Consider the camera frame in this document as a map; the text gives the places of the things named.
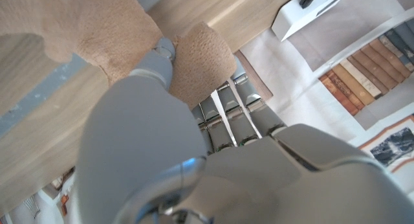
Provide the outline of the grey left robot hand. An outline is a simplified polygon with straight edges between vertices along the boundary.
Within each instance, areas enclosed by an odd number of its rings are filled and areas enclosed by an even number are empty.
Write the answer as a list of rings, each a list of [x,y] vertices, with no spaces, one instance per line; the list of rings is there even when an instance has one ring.
[[[160,39],[92,110],[76,165],[82,223],[412,223],[413,203],[377,161],[303,124],[208,154],[169,94]]]

